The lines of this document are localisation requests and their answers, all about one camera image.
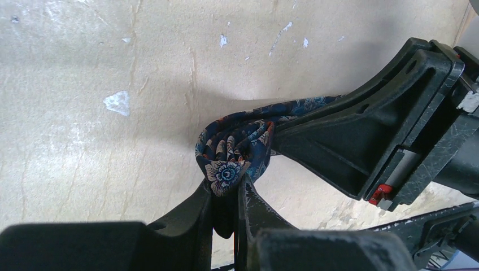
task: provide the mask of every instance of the black plastic part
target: black plastic part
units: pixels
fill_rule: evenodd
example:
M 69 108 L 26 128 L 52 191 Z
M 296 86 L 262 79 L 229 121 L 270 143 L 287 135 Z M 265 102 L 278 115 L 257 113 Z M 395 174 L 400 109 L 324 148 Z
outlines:
M 459 51 L 471 63 L 468 73 L 479 72 L 473 57 Z M 437 41 L 411 38 L 362 87 L 279 125 L 273 149 L 353 199 L 370 200 L 379 185 L 388 184 L 393 187 L 389 211 L 411 204 L 463 145 L 476 147 L 469 139 L 479 128 L 479 116 L 458 110 L 452 99 L 453 92 L 459 99 L 465 95 L 455 91 L 465 69 L 460 57 Z M 392 177 L 404 151 L 414 153 L 414 159 Z M 467 180 L 475 182 L 464 183 L 478 183 L 479 156 L 460 159 L 456 162 L 463 168 L 452 170 L 473 168 Z M 472 195 L 476 188 L 463 190 Z
M 454 240 L 457 249 L 479 263 L 479 221 L 469 223 Z
M 394 233 L 406 245 L 419 270 L 426 267 L 431 255 L 448 245 L 459 233 L 458 229 L 478 213 L 479 202 L 471 202 L 373 227 L 367 231 Z
M 282 218 L 256 192 L 251 178 L 245 175 L 238 187 L 237 219 L 234 228 L 234 270 L 247 270 L 249 249 L 263 229 L 297 229 Z
M 415 269 L 404 244 L 389 233 L 264 230 L 251 247 L 248 270 Z
M 447 163 L 434 182 L 461 191 L 479 200 L 479 130 Z
M 228 196 L 212 195 L 213 228 L 219 236 L 228 239 L 234 232 L 234 208 L 237 202 L 237 189 L 230 191 Z
M 141 222 L 12 226 L 0 235 L 1 269 L 209 270 L 210 196 L 203 183 L 148 226 Z

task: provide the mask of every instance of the paint speck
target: paint speck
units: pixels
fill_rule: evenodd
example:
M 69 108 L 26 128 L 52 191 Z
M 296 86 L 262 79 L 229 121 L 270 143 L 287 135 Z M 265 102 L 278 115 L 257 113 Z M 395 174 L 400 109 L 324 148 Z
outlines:
M 220 48 L 223 48 L 224 45 L 228 44 L 228 38 L 221 34 L 220 36 Z
M 129 106 L 130 97 L 128 92 L 123 90 L 119 91 L 112 96 L 108 96 L 103 100 L 103 103 L 106 105 L 106 109 L 117 112 L 123 116 L 130 115 L 130 106 Z
M 271 46 L 271 49 L 270 49 L 270 51 L 269 51 L 269 56 L 271 56 L 271 54 L 273 53 L 273 50 L 275 49 L 276 44 L 277 44 L 278 41 L 280 40 L 281 34 L 283 34 L 283 32 L 288 31 L 288 29 L 289 29 L 292 25 L 293 25 L 293 22 L 290 21 L 289 24 L 288 24 L 287 26 L 285 26 L 285 27 L 278 33 L 278 36 L 276 36 L 275 42 L 273 43 L 273 46 Z

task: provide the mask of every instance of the wall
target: wall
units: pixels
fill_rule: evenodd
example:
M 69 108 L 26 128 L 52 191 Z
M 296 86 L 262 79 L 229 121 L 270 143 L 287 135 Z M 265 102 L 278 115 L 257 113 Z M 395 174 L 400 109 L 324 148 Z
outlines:
M 273 101 L 348 93 L 409 37 L 452 44 L 466 5 L 3 0 L 0 228 L 150 222 L 201 182 L 193 147 L 208 123 Z M 104 99 L 120 91 L 128 109 L 112 98 L 120 113 L 108 110 Z M 386 213 L 284 157 L 272 158 L 257 188 L 305 229 L 367 228 L 468 200 L 431 185 Z M 232 251 L 215 237 L 213 265 Z

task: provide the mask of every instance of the red latch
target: red latch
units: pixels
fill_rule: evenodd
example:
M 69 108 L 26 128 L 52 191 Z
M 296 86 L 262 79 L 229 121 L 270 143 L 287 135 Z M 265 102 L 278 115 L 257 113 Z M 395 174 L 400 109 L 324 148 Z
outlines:
M 369 203 L 377 205 L 381 199 L 389 199 L 389 194 L 393 191 L 393 187 L 390 185 L 379 185 L 375 193 L 369 199 Z

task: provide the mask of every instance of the floral fabric strap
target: floral fabric strap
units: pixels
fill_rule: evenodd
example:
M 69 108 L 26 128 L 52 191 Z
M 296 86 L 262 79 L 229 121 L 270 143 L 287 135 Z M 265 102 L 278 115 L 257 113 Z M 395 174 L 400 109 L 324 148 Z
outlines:
M 199 135 L 196 161 L 216 196 L 227 195 L 248 174 L 256 181 L 271 156 L 275 126 L 338 99 L 316 97 L 233 113 L 211 123 Z

